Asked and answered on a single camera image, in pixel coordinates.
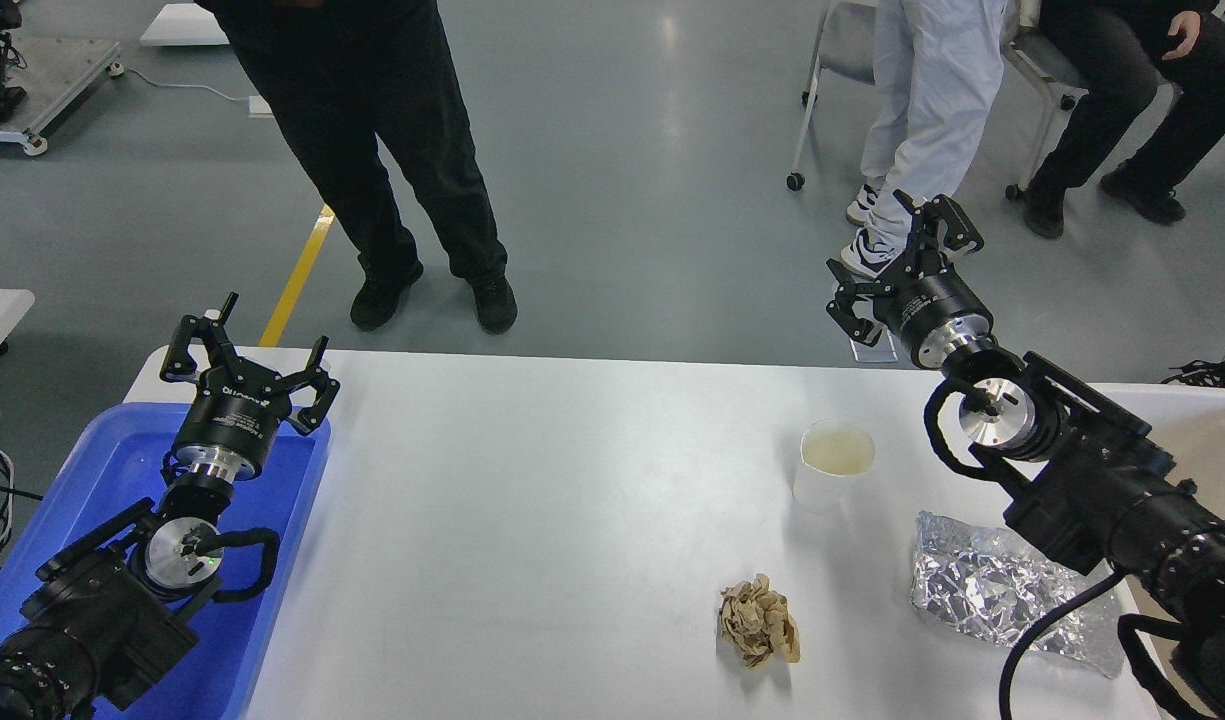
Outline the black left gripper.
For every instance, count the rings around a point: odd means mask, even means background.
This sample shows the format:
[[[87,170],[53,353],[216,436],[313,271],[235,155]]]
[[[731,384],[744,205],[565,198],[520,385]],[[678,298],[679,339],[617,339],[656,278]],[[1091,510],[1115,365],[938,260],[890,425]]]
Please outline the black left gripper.
[[[197,386],[195,400],[170,447],[170,456],[183,464],[202,460],[227,462],[227,480],[247,480],[263,474],[279,424],[287,421],[300,436],[323,427],[341,383],[323,369],[330,338],[320,336],[311,348],[305,369],[281,375],[256,362],[241,362],[225,324],[236,306],[236,291],[229,291],[216,320],[183,315],[160,364],[160,381]],[[198,370],[191,347],[205,347],[208,369]],[[265,388],[270,387],[270,396]],[[295,410],[292,396],[311,388],[309,405]]]

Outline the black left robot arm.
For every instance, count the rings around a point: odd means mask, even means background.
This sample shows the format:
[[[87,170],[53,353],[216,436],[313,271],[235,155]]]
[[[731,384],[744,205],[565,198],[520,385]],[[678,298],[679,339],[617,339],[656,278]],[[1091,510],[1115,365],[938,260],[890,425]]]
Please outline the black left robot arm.
[[[91,719],[97,698],[131,707],[198,643],[190,620],[208,602],[245,602],[274,582],[281,534],[223,530],[236,482],[263,474],[283,424],[323,427],[339,382],[320,337],[304,369],[243,358],[225,332],[236,293],[214,318],[186,315],[160,380],[196,388],[164,459],[159,501],[142,498],[36,571],[24,624],[0,643],[0,719]]]

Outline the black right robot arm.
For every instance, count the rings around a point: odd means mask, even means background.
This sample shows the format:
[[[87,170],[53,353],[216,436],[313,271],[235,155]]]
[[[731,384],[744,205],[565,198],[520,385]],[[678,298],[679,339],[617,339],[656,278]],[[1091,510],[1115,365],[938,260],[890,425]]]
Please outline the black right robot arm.
[[[1000,345],[992,315],[952,264],[984,245],[956,200],[895,197],[911,214],[905,250],[867,282],[828,261],[828,313],[850,340],[873,347],[888,332],[918,369],[942,375],[922,411],[929,443],[956,474],[1008,492],[1006,525],[1065,568],[1111,571],[1011,648],[1001,718],[1013,715],[1023,653],[1136,577],[1167,618],[1120,616],[1134,678],[1175,719],[1225,719],[1225,520],[1194,498],[1192,480],[1167,482],[1174,456],[1152,442],[1150,424],[1036,351]]]

